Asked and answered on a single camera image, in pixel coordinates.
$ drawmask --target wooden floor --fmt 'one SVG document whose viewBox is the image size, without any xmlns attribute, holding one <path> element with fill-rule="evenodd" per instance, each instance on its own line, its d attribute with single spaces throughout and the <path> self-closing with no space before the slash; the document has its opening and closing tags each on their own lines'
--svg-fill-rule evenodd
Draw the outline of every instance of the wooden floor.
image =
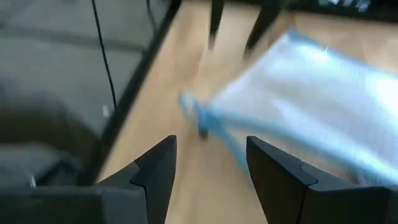
<svg viewBox="0 0 398 224">
<path fill-rule="evenodd" d="M 394 55 L 398 50 L 380 49 L 398 47 L 388 41 L 398 37 L 398 31 L 378 26 L 380 30 L 389 30 L 390 36 L 366 35 L 375 24 L 284 14 L 260 41 L 252 57 L 243 60 L 244 46 L 259 9 L 227 5 L 213 50 L 207 47 L 209 12 L 207 3 L 182 4 L 101 179 L 123 168 L 164 137 L 175 134 L 177 173 L 166 223 L 266 223 L 255 191 L 232 154 L 219 139 L 201 141 L 196 126 L 184 119 L 178 107 L 179 91 L 191 90 L 202 100 L 210 99 L 289 26 L 353 57 L 396 71 L 393 62 L 398 61 L 398 55 Z M 376 44 L 363 45 L 369 40 Z"/>
</svg>

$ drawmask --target plastic wrap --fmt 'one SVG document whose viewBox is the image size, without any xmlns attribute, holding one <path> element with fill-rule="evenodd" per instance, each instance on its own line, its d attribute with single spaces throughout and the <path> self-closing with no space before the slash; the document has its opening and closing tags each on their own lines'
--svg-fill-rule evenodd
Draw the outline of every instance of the plastic wrap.
<svg viewBox="0 0 398 224">
<path fill-rule="evenodd" d="M 255 135 L 338 177 L 398 184 L 398 79 L 292 29 L 205 106 L 200 126 L 244 165 Z"/>
</svg>

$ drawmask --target chair leg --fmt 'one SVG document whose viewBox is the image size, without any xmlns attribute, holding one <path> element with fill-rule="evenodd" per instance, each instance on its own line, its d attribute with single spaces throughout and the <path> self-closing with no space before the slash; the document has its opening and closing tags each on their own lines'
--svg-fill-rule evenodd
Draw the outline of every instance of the chair leg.
<svg viewBox="0 0 398 224">
<path fill-rule="evenodd" d="M 257 41 L 261 38 L 263 33 L 265 33 L 268 27 L 275 21 L 281 11 L 282 8 L 279 6 L 261 7 L 259 16 L 257 17 L 253 30 L 250 33 L 248 42 L 246 43 L 245 52 L 253 49 L 253 47 L 257 44 Z"/>
<path fill-rule="evenodd" d="M 221 15 L 223 14 L 224 0 L 211 1 L 211 15 L 210 15 L 210 38 L 209 46 L 212 47 L 216 39 L 216 34 L 221 22 Z"/>
</svg>

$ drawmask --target light wood floor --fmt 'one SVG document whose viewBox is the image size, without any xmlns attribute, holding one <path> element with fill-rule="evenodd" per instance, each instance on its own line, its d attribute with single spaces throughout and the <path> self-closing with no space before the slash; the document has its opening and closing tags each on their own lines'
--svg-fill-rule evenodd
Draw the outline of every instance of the light wood floor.
<svg viewBox="0 0 398 224">
<path fill-rule="evenodd" d="M 386 49 L 398 49 L 398 42 L 388 41 L 398 37 L 398 31 L 372 23 L 284 14 L 260 41 L 252 57 L 243 60 L 244 46 L 259 8 L 227 5 L 212 51 L 207 47 L 209 12 L 207 3 L 182 4 L 101 179 L 164 137 L 175 134 L 177 173 L 166 223 L 266 223 L 255 191 L 232 154 L 219 139 L 201 141 L 196 126 L 184 119 L 178 107 L 179 91 L 191 90 L 202 100 L 210 99 L 289 26 L 353 57 L 396 71 L 393 62 L 398 61 L 398 50 Z M 380 34 L 368 35 L 375 27 L 381 30 Z"/>
</svg>

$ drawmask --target black cable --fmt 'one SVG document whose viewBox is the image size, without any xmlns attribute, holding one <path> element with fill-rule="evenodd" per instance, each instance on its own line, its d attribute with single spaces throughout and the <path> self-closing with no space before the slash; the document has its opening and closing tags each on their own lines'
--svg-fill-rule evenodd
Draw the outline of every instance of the black cable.
<svg viewBox="0 0 398 224">
<path fill-rule="evenodd" d="M 91 3 L 93 5 L 95 23 L 96 23 L 97 32 L 98 32 L 98 39 L 99 39 L 99 44 L 101 46 L 102 56 L 104 58 L 105 69 L 106 69 L 106 73 L 108 75 L 109 85 L 111 86 L 113 106 L 114 106 L 114 109 L 116 110 L 116 94 L 114 93 L 114 87 L 113 87 L 113 81 L 112 81 L 112 77 L 111 77 L 111 72 L 109 71 L 108 60 L 106 59 L 105 46 L 104 46 L 104 42 L 103 42 L 102 35 L 101 35 L 100 20 L 98 19 L 98 13 L 97 13 L 97 7 L 95 5 L 95 0 L 91 0 Z"/>
<path fill-rule="evenodd" d="M 150 24 L 152 26 L 152 30 L 154 31 L 154 34 L 156 34 L 157 24 L 156 24 L 154 12 L 152 11 L 152 8 L 150 7 L 150 0 L 146 0 L 146 3 L 147 3 L 147 14 L 148 14 L 148 17 L 150 20 Z"/>
</svg>

